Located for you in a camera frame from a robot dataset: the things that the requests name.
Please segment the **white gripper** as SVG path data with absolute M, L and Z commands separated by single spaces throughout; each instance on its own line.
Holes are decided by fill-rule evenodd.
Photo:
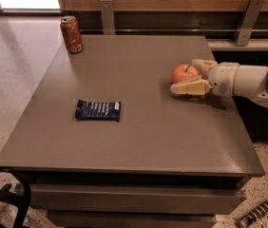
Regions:
M 192 64 L 201 77 L 172 84 L 170 90 L 173 94 L 203 96 L 211 91 L 220 97 L 233 95 L 238 63 L 218 64 L 216 61 L 194 59 Z

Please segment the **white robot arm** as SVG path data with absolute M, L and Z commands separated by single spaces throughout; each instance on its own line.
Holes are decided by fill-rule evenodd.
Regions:
M 189 78 L 173 82 L 173 94 L 203 96 L 210 92 L 218 97 L 239 96 L 268 108 L 268 66 L 194 59 L 184 72 Z

